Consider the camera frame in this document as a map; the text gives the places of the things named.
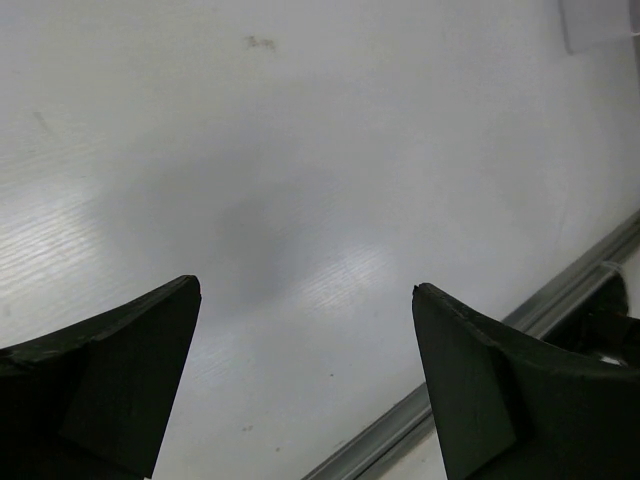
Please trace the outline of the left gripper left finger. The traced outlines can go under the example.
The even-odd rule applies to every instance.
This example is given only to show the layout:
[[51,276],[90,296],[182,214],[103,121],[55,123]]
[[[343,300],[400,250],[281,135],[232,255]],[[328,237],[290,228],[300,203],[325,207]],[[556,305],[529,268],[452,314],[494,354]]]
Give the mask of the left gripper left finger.
[[2,478],[151,478],[200,305],[185,275],[3,348]]

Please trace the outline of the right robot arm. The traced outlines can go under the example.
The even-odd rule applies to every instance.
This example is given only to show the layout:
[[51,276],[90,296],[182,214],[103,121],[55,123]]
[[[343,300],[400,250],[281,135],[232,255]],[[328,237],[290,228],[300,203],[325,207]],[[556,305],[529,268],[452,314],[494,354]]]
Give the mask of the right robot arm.
[[629,312],[627,285],[616,273],[543,340],[603,362],[639,368],[639,319]]

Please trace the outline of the aluminium rail frame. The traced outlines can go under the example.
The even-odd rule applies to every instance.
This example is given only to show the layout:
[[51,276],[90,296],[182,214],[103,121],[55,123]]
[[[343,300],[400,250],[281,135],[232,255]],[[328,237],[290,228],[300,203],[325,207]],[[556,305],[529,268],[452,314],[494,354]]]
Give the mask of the aluminium rail frame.
[[430,434],[450,479],[635,479],[639,320],[622,263],[632,216],[503,320],[436,286],[413,290],[425,383],[314,479],[377,479]]

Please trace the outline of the white compartment organizer box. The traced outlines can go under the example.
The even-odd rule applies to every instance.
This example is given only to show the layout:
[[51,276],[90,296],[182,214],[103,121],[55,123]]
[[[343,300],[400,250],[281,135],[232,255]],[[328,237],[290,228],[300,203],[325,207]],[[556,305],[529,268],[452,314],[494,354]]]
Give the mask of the white compartment organizer box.
[[560,0],[559,10],[570,54],[639,35],[639,0]]

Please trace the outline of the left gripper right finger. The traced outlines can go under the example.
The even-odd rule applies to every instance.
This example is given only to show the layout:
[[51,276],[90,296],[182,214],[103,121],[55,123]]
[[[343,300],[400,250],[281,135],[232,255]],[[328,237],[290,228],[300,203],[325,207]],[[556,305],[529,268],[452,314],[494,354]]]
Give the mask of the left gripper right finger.
[[451,479],[635,479],[639,371],[564,350],[431,284],[414,327]]

